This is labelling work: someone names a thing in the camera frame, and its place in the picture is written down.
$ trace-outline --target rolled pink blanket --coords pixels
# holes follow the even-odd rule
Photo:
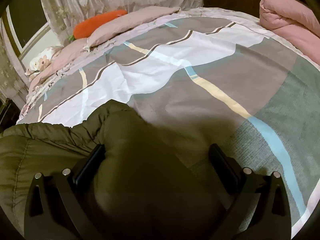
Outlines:
[[[320,24],[297,0],[261,0],[260,23],[320,65]]]

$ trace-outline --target silver screw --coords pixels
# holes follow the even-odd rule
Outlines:
[[[250,175],[252,173],[252,170],[250,168],[244,168],[243,172],[247,175]]]
[[[42,176],[42,174],[41,174],[40,172],[38,172],[38,173],[35,175],[35,178],[36,178],[36,179],[39,179],[39,178],[41,178],[41,176]]]
[[[71,172],[70,169],[64,169],[64,170],[62,171],[62,174],[63,174],[64,176],[67,176],[67,175],[70,174],[70,172]]]
[[[273,176],[275,176],[277,179],[279,179],[281,177],[281,174],[279,172],[275,171],[273,173]]]

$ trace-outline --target white wall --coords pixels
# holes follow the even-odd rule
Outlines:
[[[41,37],[41,39],[28,51],[28,53],[23,58],[20,59],[22,64],[27,68],[30,61],[35,56],[37,56],[45,48],[50,46],[61,46],[61,43],[59,42],[57,36],[51,29],[44,36]]]

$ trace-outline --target bed sheet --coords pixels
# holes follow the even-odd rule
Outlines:
[[[42,88],[19,123],[73,127],[110,99],[127,103],[226,208],[232,199],[207,158],[212,143],[257,173],[279,171],[292,236],[301,229],[320,196],[320,73],[289,42],[255,17],[197,8],[82,57]]]

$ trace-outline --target jacket seam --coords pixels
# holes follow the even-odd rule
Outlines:
[[[31,140],[29,139],[29,140],[27,141],[27,144],[26,144],[26,147],[25,147],[25,150],[24,150],[24,154],[23,154],[23,156],[22,156],[22,158],[21,158],[21,160],[20,160],[19,166],[18,166],[18,168],[17,168],[17,170],[16,170],[16,172],[15,172],[15,186],[14,186],[14,188],[13,188],[13,197],[12,197],[12,203],[13,203],[13,204],[12,204],[12,212],[13,212],[13,215],[14,215],[16,221],[17,221],[18,227],[20,227],[20,225],[19,225],[19,221],[18,221],[17,214],[16,214],[16,212],[15,212],[16,192],[17,192],[17,187],[18,187],[18,177],[19,177],[19,171],[20,171],[20,169],[21,169],[22,163],[23,163],[24,159],[25,159],[26,156],[27,156],[27,150],[28,150],[28,147],[29,147],[30,142],[31,142]]]

